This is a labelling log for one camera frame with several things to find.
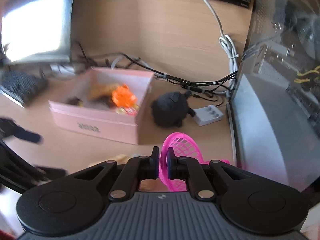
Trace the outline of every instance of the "cable tie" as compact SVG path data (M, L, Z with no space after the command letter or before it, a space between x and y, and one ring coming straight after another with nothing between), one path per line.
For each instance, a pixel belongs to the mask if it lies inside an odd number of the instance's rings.
M236 58L236 57L239 57L239 54L234 55L233 57L228 57L228 58L229 58L229 59L233 59L233 58Z

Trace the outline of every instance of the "pink cardboard box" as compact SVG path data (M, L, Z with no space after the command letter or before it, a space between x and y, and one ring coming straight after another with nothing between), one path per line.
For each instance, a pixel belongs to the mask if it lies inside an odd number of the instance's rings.
M143 113L151 92L153 72L95 67L68 81L54 100L49 100L55 123L67 130L109 140L138 144ZM126 84L137 97L140 107L136 115L118 114L116 108L87 102L86 96L94 83ZM84 106L68 105L69 98L77 97Z

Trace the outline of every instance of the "computer case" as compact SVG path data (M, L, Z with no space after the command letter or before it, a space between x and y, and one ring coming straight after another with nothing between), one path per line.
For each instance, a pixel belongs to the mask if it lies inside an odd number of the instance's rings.
M303 192L310 208L320 201L319 65L320 0L254 0L229 103L236 163Z

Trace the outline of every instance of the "coiled white cord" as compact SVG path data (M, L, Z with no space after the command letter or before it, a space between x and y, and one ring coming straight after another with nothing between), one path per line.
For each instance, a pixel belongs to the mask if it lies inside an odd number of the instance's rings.
M221 21L217 15L217 13L215 12L215 10L212 8L211 4L207 0L203 0L203 1L208 6L208 8L210 9L213 16L215 17L215 19L218 22L218 26L220 29L220 35L221 35L221 37L219 38L219 44L223 48L223 50L226 52L226 54L229 58L229 71L230 71L230 73L233 73L234 71L238 70L237 57L239 57L239 54L237 54L237 52L236 52L236 47L235 47L232 39L228 35L225 35L223 33ZM230 90L232 90L234 87L234 84L235 84L235 80L230 80L228 88ZM217 94L226 94L227 92L228 92L228 90L223 91L223 92L215 91L215 93L217 93Z

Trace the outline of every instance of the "white electronic device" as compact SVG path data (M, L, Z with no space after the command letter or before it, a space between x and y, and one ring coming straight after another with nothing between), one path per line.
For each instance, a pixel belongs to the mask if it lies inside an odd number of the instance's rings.
M215 105L194 109L194 111L196 116L193 119L199 126L220 121L224 116Z

